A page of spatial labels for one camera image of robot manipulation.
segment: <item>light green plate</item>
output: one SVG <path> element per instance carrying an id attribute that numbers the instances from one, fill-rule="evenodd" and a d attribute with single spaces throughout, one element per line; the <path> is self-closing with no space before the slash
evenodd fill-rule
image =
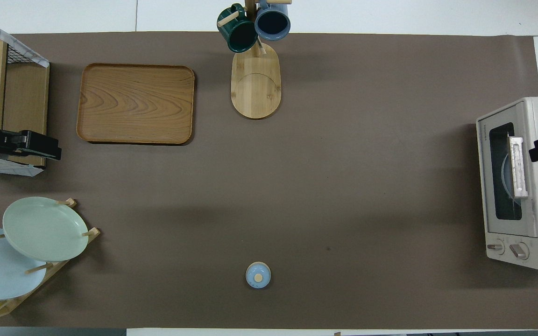
<path id="1" fill-rule="evenodd" d="M 64 261 L 86 247 L 86 224 L 74 210 L 45 197 L 13 202 L 4 213 L 4 233 L 18 252 L 41 261 Z"/>

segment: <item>white toaster oven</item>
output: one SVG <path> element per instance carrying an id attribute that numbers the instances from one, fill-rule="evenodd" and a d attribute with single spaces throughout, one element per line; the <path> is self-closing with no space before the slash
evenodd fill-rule
<path id="1" fill-rule="evenodd" d="M 538 269 L 538 98 L 476 121 L 487 256 Z"/>

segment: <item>oven window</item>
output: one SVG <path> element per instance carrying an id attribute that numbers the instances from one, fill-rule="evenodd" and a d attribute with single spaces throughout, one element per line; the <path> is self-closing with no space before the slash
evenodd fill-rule
<path id="1" fill-rule="evenodd" d="M 498 219 L 519 221 L 523 217 L 523 212 L 520 200 L 513 198 L 512 172 L 508 157 L 509 136 L 514 136 L 512 123 L 493 128 L 489 132 L 495 213 Z"/>

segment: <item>oven door handle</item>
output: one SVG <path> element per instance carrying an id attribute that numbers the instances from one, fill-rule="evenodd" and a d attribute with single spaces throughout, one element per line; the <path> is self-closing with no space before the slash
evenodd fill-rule
<path id="1" fill-rule="evenodd" d="M 508 136 L 508 153 L 512 164 L 512 188 L 514 198 L 526 198 L 526 179 L 524 173 L 523 138 L 521 136 Z"/>

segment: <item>brown tablecloth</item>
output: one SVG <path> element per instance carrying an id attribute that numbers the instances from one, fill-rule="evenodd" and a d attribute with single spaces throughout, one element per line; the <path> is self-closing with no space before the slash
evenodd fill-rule
<path id="1" fill-rule="evenodd" d="M 532 38 L 291 34 L 271 43 L 282 104 L 254 121 L 218 33 L 18 37 L 52 63 L 63 157 L 0 175 L 0 226 L 18 198 L 72 196 L 103 233 L 0 326 L 538 328 L 538 271 L 485 256 L 474 130 L 538 96 Z M 192 68 L 192 140 L 80 140 L 95 62 Z"/>

